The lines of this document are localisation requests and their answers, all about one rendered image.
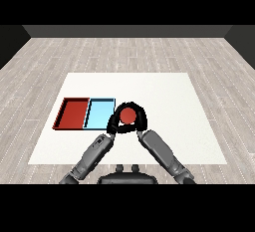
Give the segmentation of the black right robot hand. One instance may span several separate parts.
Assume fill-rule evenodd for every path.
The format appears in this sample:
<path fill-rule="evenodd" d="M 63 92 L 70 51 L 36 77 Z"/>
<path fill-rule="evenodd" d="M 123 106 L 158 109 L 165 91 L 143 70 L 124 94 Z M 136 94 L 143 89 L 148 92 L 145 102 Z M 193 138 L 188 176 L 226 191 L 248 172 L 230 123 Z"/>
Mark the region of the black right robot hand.
<path fill-rule="evenodd" d="M 136 118 L 134 123 L 132 124 L 123 124 L 122 125 L 129 125 L 130 129 L 129 132 L 132 131 L 144 131 L 147 130 L 147 118 L 146 118 L 146 113 L 142 107 L 139 105 L 135 104 L 134 102 L 129 102 L 127 103 L 126 108 L 131 108 L 135 111 L 136 113 Z"/>

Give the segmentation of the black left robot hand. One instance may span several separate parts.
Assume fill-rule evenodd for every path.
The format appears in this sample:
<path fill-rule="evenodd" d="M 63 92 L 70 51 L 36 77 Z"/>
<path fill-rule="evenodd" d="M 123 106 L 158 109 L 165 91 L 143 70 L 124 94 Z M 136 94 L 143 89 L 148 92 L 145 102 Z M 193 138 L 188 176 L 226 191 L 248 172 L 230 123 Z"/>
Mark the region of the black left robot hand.
<path fill-rule="evenodd" d="M 107 125 L 107 133 L 116 134 L 116 133 L 126 133 L 129 132 L 129 125 L 120 125 L 120 115 L 121 111 L 127 106 L 127 103 L 122 103 L 117 107 L 114 113 L 110 116 L 108 125 Z"/>

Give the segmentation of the small red can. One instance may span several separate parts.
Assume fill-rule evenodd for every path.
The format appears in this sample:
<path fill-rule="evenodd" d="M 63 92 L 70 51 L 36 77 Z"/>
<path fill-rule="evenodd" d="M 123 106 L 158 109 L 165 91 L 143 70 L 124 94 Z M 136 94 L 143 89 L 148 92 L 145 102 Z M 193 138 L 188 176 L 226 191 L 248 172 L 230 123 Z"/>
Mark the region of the small red can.
<path fill-rule="evenodd" d="M 120 119 L 123 124 L 132 124 L 136 118 L 136 113 L 131 108 L 125 108 L 121 111 Z"/>

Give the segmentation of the light blue open box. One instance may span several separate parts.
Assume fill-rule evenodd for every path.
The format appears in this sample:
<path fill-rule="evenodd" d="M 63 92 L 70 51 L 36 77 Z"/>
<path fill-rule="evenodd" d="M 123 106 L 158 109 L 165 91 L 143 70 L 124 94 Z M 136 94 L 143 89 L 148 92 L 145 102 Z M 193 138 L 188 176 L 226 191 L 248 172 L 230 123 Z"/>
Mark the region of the light blue open box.
<path fill-rule="evenodd" d="M 114 113 L 114 98 L 91 98 L 84 119 L 84 130 L 105 130 L 110 116 Z"/>

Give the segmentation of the red open box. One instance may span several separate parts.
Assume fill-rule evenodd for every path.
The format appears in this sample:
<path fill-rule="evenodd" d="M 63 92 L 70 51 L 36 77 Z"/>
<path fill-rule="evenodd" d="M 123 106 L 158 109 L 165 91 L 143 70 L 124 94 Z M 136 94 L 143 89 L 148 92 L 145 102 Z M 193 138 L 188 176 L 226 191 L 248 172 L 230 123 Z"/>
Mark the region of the red open box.
<path fill-rule="evenodd" d="M 53 129 L 83 130 L 89 100 L 89 98 L 64 98 Z"/>

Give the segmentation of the dark grey robot body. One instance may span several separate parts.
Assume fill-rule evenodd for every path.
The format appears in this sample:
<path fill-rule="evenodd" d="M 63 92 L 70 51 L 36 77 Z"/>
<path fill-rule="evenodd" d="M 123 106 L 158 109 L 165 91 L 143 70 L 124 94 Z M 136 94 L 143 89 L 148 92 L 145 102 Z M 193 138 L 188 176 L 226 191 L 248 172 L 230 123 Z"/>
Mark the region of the dark grey robot body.
<path fill-rule="evenodd" d="M 118 164 L 116 171 L 101 176 L 98 184 L 157 184 L 154 176 L 141 173 L 137 164 L 131 166 L 131 172 L 124 172 L 124 166 Z"/>

